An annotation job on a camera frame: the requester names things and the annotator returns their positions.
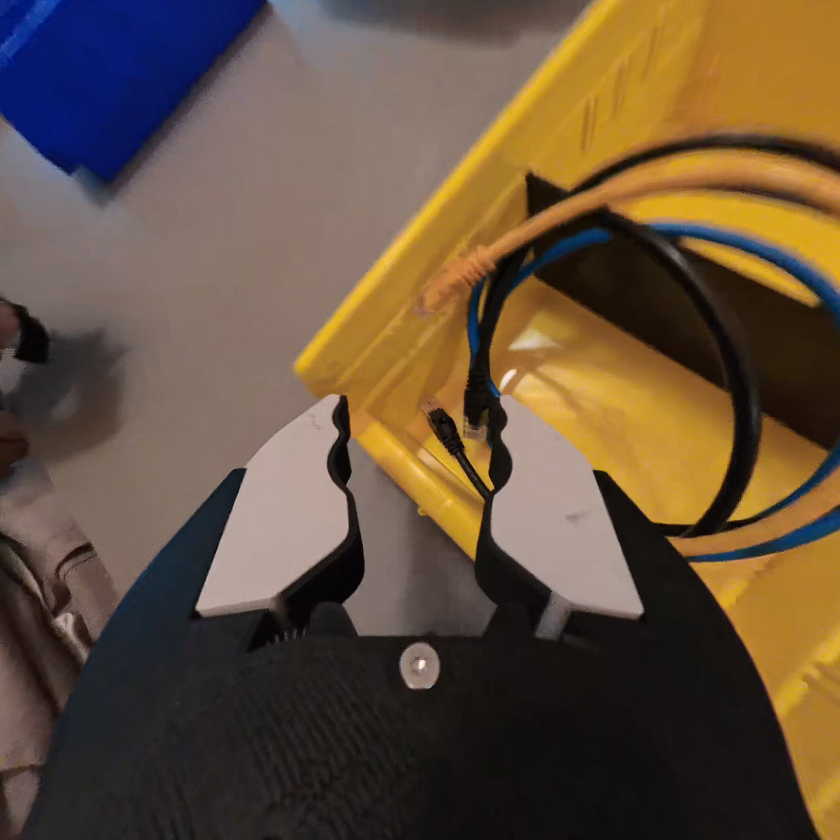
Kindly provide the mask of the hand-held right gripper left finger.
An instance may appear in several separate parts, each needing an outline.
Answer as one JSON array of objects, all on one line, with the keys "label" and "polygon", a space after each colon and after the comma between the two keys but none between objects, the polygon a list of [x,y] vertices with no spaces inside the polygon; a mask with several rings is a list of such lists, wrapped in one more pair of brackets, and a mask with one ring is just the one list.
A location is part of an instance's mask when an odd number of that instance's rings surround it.
[{"label": "hand-held right gripper left finger", "polygon": [[331,394],[266,442],[247,463],[196,601],[203,618],[268,611],[307,621],[343,604],[364,577],[353,494],[350,408]]}]

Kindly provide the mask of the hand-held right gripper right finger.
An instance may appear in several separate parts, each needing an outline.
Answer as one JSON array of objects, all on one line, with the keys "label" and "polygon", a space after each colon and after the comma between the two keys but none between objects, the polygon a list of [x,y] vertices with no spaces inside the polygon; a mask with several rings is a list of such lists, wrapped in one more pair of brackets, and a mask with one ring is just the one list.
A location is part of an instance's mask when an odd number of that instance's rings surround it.
[{"label": "hand-held right gripper right finger", "polygon": [[498,607],[520,607],[541,639],[558,639],[574,613],[640,619],[643,602],[587,458],[509,395],[490,432],[492,490],[475,560],[482,591]]}]

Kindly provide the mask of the yellow storage bin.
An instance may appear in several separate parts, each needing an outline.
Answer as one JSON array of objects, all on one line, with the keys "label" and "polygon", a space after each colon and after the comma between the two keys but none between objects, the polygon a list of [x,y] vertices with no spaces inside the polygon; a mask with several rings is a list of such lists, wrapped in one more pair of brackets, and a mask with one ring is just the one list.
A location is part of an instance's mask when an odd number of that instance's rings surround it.
[{"label": "yellow storage bin", "polygon": [[[838,6],[595,2],[295,365],[317,394],[350,397],[353,435],[452,545],[475,557],[480,499],[433,441],[428,393],[452,413],[466,379],[466,304],[415,317],[452,256],[526,213],[526,176],[569,186],[624,153],[690,131],[772,128],[838,147],[820,69],[838,69]],[[723,390],[529,279],[500,321],[493,371],[654,519],[686,522],[712,497],[731,442]],[[696,571],[768,687],[818,832],[838,838],[838,535]]]}]

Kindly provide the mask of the grey desk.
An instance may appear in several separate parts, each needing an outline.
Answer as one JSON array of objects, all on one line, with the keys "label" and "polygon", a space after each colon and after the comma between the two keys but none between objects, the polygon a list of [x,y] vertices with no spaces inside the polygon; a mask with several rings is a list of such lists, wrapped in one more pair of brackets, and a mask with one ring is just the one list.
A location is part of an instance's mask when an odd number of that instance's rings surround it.
[{"label": "grey desk", "polygon": [[16,408],[123,595],[312,404],[292,366],[587,2],[271,2],[111,185],[2,127]]}]

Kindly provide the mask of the person's left hand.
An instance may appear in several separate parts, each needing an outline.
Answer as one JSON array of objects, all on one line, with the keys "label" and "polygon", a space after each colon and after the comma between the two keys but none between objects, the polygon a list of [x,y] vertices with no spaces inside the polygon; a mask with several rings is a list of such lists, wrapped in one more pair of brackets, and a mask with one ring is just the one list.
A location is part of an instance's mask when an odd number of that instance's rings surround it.
[{"label": "person's left hand", "polygon": [[[15,348],[19,333],[18,315],[5,300],[1,302],[1,360]],[[27,436],[16,416],[1,400],[1,480],[5,480],[16,463],[28,455]]]}]

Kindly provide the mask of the person's clothing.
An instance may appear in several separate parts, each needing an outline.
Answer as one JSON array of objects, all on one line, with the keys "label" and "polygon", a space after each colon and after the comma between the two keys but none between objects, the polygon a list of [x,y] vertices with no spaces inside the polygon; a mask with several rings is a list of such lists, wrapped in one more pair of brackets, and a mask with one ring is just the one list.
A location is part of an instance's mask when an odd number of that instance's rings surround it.
[{"label": "person's clothing", "polygon": [[1,824],[17,838],[51,732],[119,598],[30,457],[2,479],[1,537]]}]

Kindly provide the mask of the black bin divider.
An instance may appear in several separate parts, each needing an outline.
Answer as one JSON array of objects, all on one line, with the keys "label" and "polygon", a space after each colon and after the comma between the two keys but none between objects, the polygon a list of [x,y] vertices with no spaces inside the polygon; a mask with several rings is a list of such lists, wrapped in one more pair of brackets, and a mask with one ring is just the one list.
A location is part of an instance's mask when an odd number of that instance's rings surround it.
[{"label": "black bin divider", "polygon": [[[839,432],[838,331],[810,308],[683,247],[715,300],[737,320],[766,414],[830,448]],[[722,386],[707,326],[685,292],[626,238],[585,248],[537,274],[543,283],[656,351]]]}]

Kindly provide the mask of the blue storage bin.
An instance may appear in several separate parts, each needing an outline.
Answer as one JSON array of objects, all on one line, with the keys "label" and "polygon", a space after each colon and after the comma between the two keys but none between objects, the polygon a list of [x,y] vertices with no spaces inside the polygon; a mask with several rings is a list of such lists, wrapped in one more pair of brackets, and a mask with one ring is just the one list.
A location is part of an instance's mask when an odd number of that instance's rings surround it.
[{"label": "blue storage bin", "polygon": [[2,118],[62,172],[111,182],[265,5],[2,1]]}]

